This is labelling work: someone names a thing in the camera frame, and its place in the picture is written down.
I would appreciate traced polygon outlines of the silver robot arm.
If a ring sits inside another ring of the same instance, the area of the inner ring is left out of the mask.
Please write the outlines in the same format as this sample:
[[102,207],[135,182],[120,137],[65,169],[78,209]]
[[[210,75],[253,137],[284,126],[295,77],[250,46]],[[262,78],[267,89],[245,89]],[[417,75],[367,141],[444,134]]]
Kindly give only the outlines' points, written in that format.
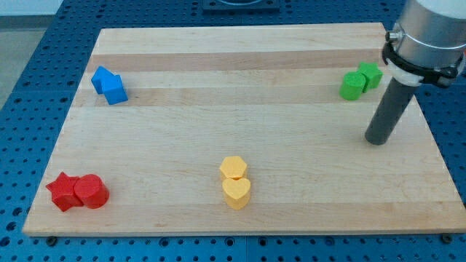
[[385,38],[393,79],[447,88],[465,67],[465,0],[408,0]]

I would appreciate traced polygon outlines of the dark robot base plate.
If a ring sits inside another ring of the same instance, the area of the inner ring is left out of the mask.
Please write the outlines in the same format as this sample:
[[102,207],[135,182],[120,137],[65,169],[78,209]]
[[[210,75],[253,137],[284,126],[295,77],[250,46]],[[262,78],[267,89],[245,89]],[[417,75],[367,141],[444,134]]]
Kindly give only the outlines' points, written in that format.
[[204,11],[276,11],[280,0],[201,0]]

